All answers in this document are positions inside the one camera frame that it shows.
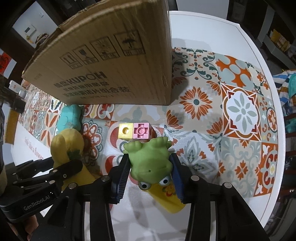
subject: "building block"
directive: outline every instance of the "building block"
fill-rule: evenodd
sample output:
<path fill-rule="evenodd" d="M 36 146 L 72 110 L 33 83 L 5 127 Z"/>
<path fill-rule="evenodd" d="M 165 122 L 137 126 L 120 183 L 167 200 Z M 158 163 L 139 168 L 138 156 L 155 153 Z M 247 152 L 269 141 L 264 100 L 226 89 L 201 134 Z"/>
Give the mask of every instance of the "building block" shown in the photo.
<path fill-rule="evenodd" d="M 122 123 L 119 124 L 118 138 L 126 141 L 148 142 L 156 138 L 155 130 L 149 123 Z"/>

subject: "frog toy eye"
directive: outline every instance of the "frog toy eye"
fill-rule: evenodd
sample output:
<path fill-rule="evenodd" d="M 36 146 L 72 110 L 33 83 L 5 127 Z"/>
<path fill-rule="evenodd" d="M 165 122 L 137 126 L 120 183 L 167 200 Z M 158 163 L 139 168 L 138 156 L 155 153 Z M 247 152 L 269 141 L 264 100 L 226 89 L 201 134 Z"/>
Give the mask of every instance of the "frog toy eye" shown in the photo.
<path fill-rule="evenodd" d="M 146 191 L 151 187 L 151 184 L 145 182 L 138 182 L 138 186 L 141 190 Z"/>
<path fill-rule="evenodd" d="M 168 175 L 159 182 L 159 185 L 163 187 L 168 186 L 170 184 L 170 181 L 171 181 L 171 178 L 170 178 L 170 175 Z"/>

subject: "white table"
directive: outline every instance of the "white table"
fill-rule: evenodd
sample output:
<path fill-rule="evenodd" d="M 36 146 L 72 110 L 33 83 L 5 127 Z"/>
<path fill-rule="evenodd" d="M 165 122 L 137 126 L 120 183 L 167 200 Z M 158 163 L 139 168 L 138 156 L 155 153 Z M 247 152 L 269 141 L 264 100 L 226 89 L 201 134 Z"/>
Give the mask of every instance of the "white table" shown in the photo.
<path fill-rule="evenodd" d="M 283 114 L 270 71 L 255 44 L 238 24 L 205 14 L 182 11 L 170 12 L 170 21 L 173 47 L 205 49 L 250 62 L 263 70 L 269 82 L 278 123 L 279 150 L 276 179 L 271 194 L 246 199 L 261 225 L 265 226 L 279 193 L 285 158 Z M 23 163 L 31 158 L 37 159 L 37 157 L 33 157 L 35 153 L 25 144 L 25 138 L 29 139 L 31 146 L 34 149 L 37 148 L 38 153 L 44 158 L 50 155 L 49 148 L 43 146 L 18 124 L 17 141 L 12 148 L 12 156 L 16 164 Z M 85 240 L 90 240 L 89 204 L 86 205 L 85 209 Z M 212 233 L 210 240 L 214 241 L 214 203 L 211 203 L 211 211 Z M 177 214 L 167 213 L 148 193 L 139 192 L 138 187 L 128 181 L 124 198 L 119 205 L 114 205 L 111 210 L 116 240 L 184 240 L 189 212 L 190 205 L 187 205 Z"/>
<path fill-rule="evenodd" d="M 230 55 L 260 67 L 267 78 L 274 101 L 278 124 L 279 152 L 276 178 L 271 194 L 246 200 L 264 227 L 279 194 L 285 163 L 283 113 L 278 93 L 266 62 L 256 45 L 237 23 L 210 15 L 183 11 L 171 11 L 170 23 L 173 47 L 198 48 Z"/>

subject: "pink toy block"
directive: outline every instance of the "pink toy block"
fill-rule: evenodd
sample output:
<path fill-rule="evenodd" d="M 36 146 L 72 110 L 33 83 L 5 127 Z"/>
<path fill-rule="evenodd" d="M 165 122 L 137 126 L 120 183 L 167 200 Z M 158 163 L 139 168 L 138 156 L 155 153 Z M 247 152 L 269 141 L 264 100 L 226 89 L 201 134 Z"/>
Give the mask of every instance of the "pink toy block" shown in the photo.
<path fill-rule="evenodd" d="M 133 124 L 133 139 L 150 140 L 154 137 L 156 137 L 156 133 L 149 123 Z"/>

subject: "tablecloth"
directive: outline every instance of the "tablecloth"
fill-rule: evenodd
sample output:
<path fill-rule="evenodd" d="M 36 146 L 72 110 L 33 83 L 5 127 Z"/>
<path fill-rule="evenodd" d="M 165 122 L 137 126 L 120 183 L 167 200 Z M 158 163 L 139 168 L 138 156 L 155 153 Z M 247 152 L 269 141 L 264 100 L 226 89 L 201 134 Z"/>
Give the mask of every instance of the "tablecloth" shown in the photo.
<path fill-rule="evenodd" d="M 244 198 L 271 193 L 277 122 L 263 71 L 200 49 L 175 47 L 172 58 L 170 105 L 84 106 L 83 162 L 89 171 L 98 177 L 119 164 L 125 143 L 118 139 L 119 123 L 149 122 L 173 142 L 169 150 L 192 173 L 212 183 L 231 182 Z M 33 85 L 28 91 L 19 122 L 49 147 L 64 104 Z"/>

